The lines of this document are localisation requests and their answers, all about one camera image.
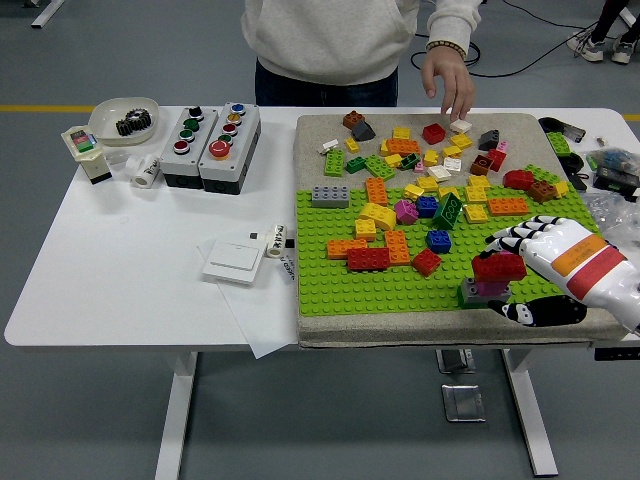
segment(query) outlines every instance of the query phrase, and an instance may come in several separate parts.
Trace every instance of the sneaker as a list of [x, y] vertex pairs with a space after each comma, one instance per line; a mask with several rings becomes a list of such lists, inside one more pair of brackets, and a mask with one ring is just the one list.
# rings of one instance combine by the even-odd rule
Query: sneaker
[[576, 57], [582, 55], [588, 62], [601, 62], [604, 60], [604, 40], [593, 43], [591, 41], [591, 32], [593, 32], [593, 28], [582, 32], [574, 32], [567, 40], [567, 46], [575, 52]]
[[623, 42], [622, 35], [620, 35], [616, 38], [616, 41], [613, 42], [613, 55], [611, 56], [611, 60], [626, 65], [629, 63], [629, 60], [631, 60], [631, 54], [635, 52], [637, 44], [638, 40], [633, 43]]

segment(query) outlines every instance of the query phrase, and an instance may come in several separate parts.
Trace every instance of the yellow floor line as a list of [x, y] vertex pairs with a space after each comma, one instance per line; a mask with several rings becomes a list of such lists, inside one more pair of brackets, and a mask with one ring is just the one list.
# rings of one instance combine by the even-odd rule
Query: yellow floor line
[[0, 112], [91, 113], [91, 105], [0, 105]]

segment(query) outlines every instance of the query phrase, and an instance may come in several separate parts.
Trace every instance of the white bowl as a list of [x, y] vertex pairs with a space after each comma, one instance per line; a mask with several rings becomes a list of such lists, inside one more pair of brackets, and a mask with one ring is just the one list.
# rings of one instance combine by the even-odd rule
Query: white bowl
[[[123, 137], [116, 129], [116, 122], [123, 120], [127, 113], [136, 108], [144, 108], [151, 116], [151, 125], [144, 130]], [[151, 138], [158, 125], [158, 104], [150, 98], [112, 98], [98, 105], [89, 118], [89, 128], [96, 138], [110, 147], [137, 145]]]

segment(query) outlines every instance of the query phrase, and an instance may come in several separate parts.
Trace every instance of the green baseplate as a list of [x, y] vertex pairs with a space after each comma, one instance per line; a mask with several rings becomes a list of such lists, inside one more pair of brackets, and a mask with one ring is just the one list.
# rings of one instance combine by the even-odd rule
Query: green baseplate
[[[522, 197], [530, 212], [527, 215], [492, 217], [489, 221], [470, 224], [460, 213], [451, 237], [451, 251], [439, 255], [442, 263], [429, 277], [413, 267], [391, 267], [379, 272], [351, 272], [346, 260], [327, 259], [327, 241], [354, 238], [354, 220], [367, 203], [365, 190], [351, 190], [351, 206], [346, 209], [313, 208], [311, 191], [296, 192], [298, 222], [298, 296], [302, 316], [362, 315], [370, 313], [421, 312], [459, 310], [457, 291], [465, 277], [473, 277], [471, 260], [486, 246], [484, 239], [503, 228], [514, 226], [535, 215], [572, 218], [594, 233], [598, 227], [579, 194], [569, 186], [567, 195], [539, 204], [519, 190], [492, 186], [487, 198]], [[403, 189], [387, 189], [389, 206], [402, 198]], [[458, 187], [465, 203], [464, 187]], [[413, 225], [398, 224], [404, 230], [411, 258], [427, 248], [426, 235], [432, 220], [420, 218]], [[378, 229], [370, 247], [383, 247], [384, 232]], [[562, 292], [528, 269], [519, 282], [510, 283], [510, 301], [526, 302]]]

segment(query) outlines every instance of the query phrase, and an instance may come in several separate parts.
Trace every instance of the robotic hand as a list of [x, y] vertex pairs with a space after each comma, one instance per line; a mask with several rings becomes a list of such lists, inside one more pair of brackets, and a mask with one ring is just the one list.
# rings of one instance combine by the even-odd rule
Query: robotic hand
[[640, 272], [616, 248], [575, 220], [536, 216], [485, 240], [481, 258], [506, 250], [566, 295], [489, 307], [527, 326], [580, 322], [587, 307], [604, 308], [640, 336]]

